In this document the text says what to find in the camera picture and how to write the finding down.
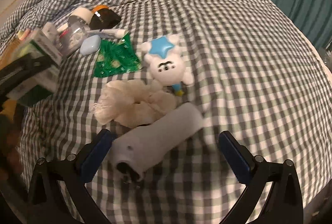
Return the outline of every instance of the bed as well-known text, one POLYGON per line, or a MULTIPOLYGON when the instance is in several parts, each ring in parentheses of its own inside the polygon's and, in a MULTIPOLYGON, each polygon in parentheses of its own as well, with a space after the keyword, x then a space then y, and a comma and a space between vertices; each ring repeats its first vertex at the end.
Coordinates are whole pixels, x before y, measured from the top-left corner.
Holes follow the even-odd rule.
MULTIPOLYGON (((190 101, 205 127, 148 170, 140 189, 123 184, 105 160, 87 189, 111 223, 219 223, 243 185, 216 140, 229 130, 253 155, 295 163, 306 207, 332 177, 332 75, 310 41, 271 0, 27 0, 0 29, 0 51, 20 29, 64 24, 78 6, 112 7, 137 55, 140 44, 169 33, 181 46, 195 85, 190 101)), ((64 159, 102 128, 90 106, 110 80, 151 77, 141 71, 94 78, 97 55, 78 52, 61 65, 57 92, 27 108, 19 152, 27 186, 36 160, 64 159)), ((71 213, 75 206, 65 198, 71 213)), ((258 216, 268 188, 252 219, 258 216)))

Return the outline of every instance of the plush toy face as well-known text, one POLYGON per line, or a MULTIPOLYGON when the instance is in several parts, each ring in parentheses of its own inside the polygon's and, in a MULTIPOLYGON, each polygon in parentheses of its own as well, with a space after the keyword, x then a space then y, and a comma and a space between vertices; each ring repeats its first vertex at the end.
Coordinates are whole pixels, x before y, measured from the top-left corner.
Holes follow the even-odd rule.
POLYGON ((178 54, 170 54, 165 59, 159 56, 149 60, 149 71, 162 85, 174 85, 182 81, 186 66, 178 54))

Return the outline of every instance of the white cylinder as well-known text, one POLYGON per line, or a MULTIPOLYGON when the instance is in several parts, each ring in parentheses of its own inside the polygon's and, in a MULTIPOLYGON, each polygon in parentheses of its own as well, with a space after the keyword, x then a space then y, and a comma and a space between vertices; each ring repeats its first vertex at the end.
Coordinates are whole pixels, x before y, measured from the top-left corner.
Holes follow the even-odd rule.
POLYGON ((68 23, 73 25, 76 22, 79 22, 80 19, 86 22, 87 25, 90 24, 93 13, 86 8, 79 7, 75 9, 69 16, 68 23))
POLYGON ((185 103, 149 126, 137 127, 117 138, 109 152, 114 169, 126 163, 143 179, 143 173, 165 154, 203 127, 200 111, 185 103))

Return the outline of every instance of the orange lid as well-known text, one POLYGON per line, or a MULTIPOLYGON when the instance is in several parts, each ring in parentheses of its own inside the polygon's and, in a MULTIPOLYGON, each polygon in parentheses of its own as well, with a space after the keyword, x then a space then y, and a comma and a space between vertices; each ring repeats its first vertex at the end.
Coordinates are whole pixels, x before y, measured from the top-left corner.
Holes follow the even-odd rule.
POLYGON ((101 10, 101 9, 108 9, 108 6, 105 6, 105 5, 99 5, 99 6, 96 6, 96 7, 92 10, 92 13, 95 13, 95 12, 97 12, 98 10, 101 10))

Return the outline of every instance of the blue gripper pad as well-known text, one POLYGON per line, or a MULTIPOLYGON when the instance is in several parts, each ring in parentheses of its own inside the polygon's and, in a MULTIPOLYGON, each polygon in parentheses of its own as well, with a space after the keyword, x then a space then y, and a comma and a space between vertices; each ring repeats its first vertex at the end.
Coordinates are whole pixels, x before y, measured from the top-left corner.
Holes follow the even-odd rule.
POLYGON ((225 156, 239 183, 248 185, 252 178, 251 169, 245 160, 245 156, 241 153, 243 149, 247 149, 245 147, 242 149, 241 147, 229 131, 223 131, 219 134, 220 151, 225 156))
POLYGON ((92 141, 91 144, 94 144, 94 147, 80 165, 79 176, 81 182, 85 184, 92 181, 107 152, 111 148, 112 142, 116 138, 117 135, 107 129, 102 129, 99 132, 96 137, 97 142, 92 141))

